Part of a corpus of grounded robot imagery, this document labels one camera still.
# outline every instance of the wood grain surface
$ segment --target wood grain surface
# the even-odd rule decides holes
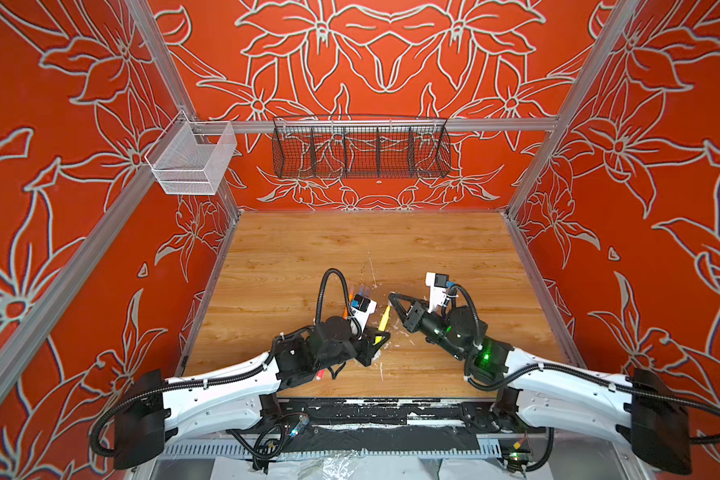
[[[390,292],[424,298],[428,271],[449,274],[474,300],[488,334],[550,360],[563,355],[541,312],[499,214],[410,212],[245,212],[200,328],[185,375],[216,370],[269,350],[272,338],[313,322],[322,274],[364,284],[378,307]],[[338,279],[328,282],[322,318],[341,315]],[[492,396],[470,387],[463,365],[421,333],[408,333],[394,310],[392,339],[365,368],[355,361],[288,396]]]

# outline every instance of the black wire basket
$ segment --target black wire basket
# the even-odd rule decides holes
[[[444,118],[276,117],[278,178],[442,178],[451,172]]]

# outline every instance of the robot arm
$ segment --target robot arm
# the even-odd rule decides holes
[[[720,408],[674,396],[653,372],[636,369],[627,377],[531,355],[486,336],[488,325],[478,318],[469,294],[447,275],[428,273],[425,284],[430,287],[428,306],[425,300],[391,293],[395,312],[406,330],[422,332],[427,342],[464,361],[464,379],[472,386],[497,392],[492,413],[502,428],[564,428],[630,444],[643,461],[681,475],[691,473],[691,443],[720,442],[720,434],[691,438],[686,409],[720,417]],[[466,306],[455,306],[457,293]],[[515,470],[525,470],[528,463],[511,465],[514,460],[506,459]]]
[[[322,294],[330,274],[342,281],[347,319],[320,321]],[[320,370],[357,360],[370,366],[389,332],[366,326],[376,302],[356,295],[349,301],[346,281],[338,270],[326,272],[321,283],[316,323],[289,334],[280,333],[272,348],[234,366],[192,377],[162,379],[160,371],[144,374],[94,424],[91,449],[114,457],[115,469],[132,468],[158,456],[165,444],[221,430],[248,429],[265,417],[278,418],[274,395],[315,379]],[[100,444],[106,423],[114,418],[114,448]],[[291,436],[298,433],[297,426]]]

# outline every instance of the red wall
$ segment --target red wall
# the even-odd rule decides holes
[[[519,224],[589,368],[720,406],[720,2],[643,4]],[[692,454],[720,478],[720,446]]]
[[[0,3],[0,346],[176,114],[124,5],[47,3]]]
[[[176,110],[123,2],[0,2],[0,347]],[[230,219],[154,185],[0,407],[0,478],[98,478],[85,437],[172,375]]]
[[[0,406],[0,477],[111,474],[89,429],[144,372],[173,375],[229,225],[153,185]]]
[[[613,4],[358,3],[150,0],[196,110],[225,120],[554,116]],[[499,208],[544,134],[453,137],[443,179],[307,181],[274,178],[270,139],[240,135],[227,181],[248,210]]]

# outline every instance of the aluminum frame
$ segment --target aluminum frame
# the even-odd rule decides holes
[[[157,27],[157,20],[152,13],[152,8],[146,0],[125,0],[128,12],[139,29],[141,37],[146,44],[146,49],[152,55],[157,71],[163,78],[163,83],[177,109],[183,110],[190,120],[197,120],[197,111],[192,104],[190,92],[179,75],[179,71],[171,58],[168,45],[163,41],[163,34]]]
[[[563,103],[563,107],[557,115],[557,126],[552,133],[546,137],[544,142],[536,153],[536,156],[530,162],[523,181],[509,200],[507,212],[512,218],[518,217],[520,207],[530,193],[530,189],[536,183],[544,166],[549,162],[552,153],[554,153],[557,145],[562,141],[568,127],[573,122],[576,113],[581,107],[586,93],[595,81],[597,74],[602,70],[608,55],[614,49],[619,36],[624,33],[624,28],[630,17],[637,9],[640,0],[621,0],[618,2],[608,15],[608,20],[597,37],[592,52],[586,58],[584,66],[579,72],[579,76],[574,81],[574,85],[570,88],[570,92]]]
[[[235,236],[237,225],[240,222],[241,212],[235,204],[235,199],[232,197],[232,192],[230,192],[230,186],[227,184],[227,182],[222,180],[222,183],[219,186],[219,191],[216,194],[222,198],[222,202],[224,203],[224,206],[226,206],[227,212],[232,217],[232,221],[230,222],[230,226],[229,228],[227,228],[227,231],[224,234],[224,241],[219,246],[219,255],[216,257],[216,262],[213,264],[213,270],[211,271],[211,276],[208,279],[208,283],[206,284],[206,289],[203,291],[200,306],[198,306],[197,312],[195,312],[195,318],[192,319],[190,336],[186,339],[186,344],[184,345],[184,349],[181,352],[179,364],[176,366],[176,372],[173,374],[173,376],[182,376],[184,374],[184,370],[186,369],[186,362],[190,358],[192,348],[194,348],[195,341],[197,340],[197,334],[200,332],[200,327],[202,326],[202,320],[205,318],[206,313],[208,312],[208,305],[210,305],[213,291],[216,288],[216,283],[219,281],[219,275],[221,275],[221,269],[224,267],[226,255],[230,252],[230,245],[232,244],[232,239]]]
[[[134,177],[87,235],[69,263],[0,349],[0,404],[94,271],[155,181],[148,166]]]
[[[314,126],[315,124],[324,125],[349,125],[358,120],[299,120],[298,124],[306,126]],[[275,131],[275,125],[272,120],[232,120],[230,122],[237,134],[271,134]],[[448,131],[465,132],[465,131],[552,131],[556,129],[559,121],[556,117],[549,118],[449,118]],[[192,124],[192,129],[196,134],[219,135],[223,132],[227,122],[225,121],[198,121]],[[373,121],[372,125],[389,124],[389,120],[380,118]]]
[[[547,317],[547,322],[550,324],[552,334],[557,340],[557,345],[560,346],[563,355],[565,355],[570,365],[585,369],[586,363],[584,358],[579,353],[579,349],[576,348],[573,337],[568,333],[563,316],[557,309],[557,305],[555,305],[549,289],[547,289],[547,286],[544,284],[544,278],[541,276],[541,272],[539,272],[539,268],[536,266],[530,250],[528,250],[528,245],[523,239],[518,224],[515,223],[514,219],[507,216],[506,213],[502,213],[501,216],[507,225],[509,236],[514,244],[514,249],[518,252],[520,262],[523,264],[523,269],[528,275],[528,280],[534,288],[536,298],[538,298],[539,304],[541,305],[541,310],[544,312],[544,316]]]

